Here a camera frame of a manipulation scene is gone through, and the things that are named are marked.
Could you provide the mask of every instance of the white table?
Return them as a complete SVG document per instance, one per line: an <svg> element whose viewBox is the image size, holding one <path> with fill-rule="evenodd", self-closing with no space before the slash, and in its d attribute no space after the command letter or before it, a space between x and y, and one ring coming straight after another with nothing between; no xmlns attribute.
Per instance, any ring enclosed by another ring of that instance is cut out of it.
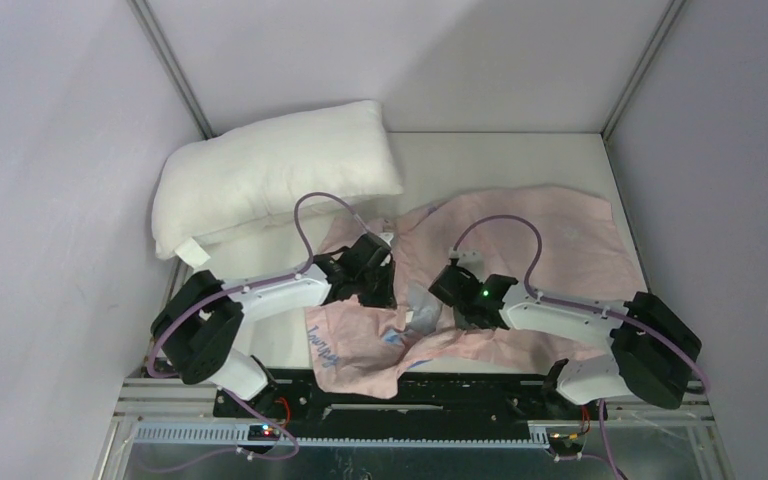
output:
<svg viewBox="0 0 768 480"><path fill-rule="evenodd" d="M522 133L395 133L393 153L405 177L405 193L363 206L365 218L395 215L458 193L493 187L558 185L611 202L614 222L629 252L634 244L608 156L599 135ZM316 246L332 216L302 222ZM203 268L218 278L276 272L304 261L306 253L290 224L207 248ZM637 255L632 255L638 271ZM257 323L243 322L234 344L273 368L310 368L304 313L286 312ZM517 370L460 358L438 358L412 371L514 373Z"/></svg>

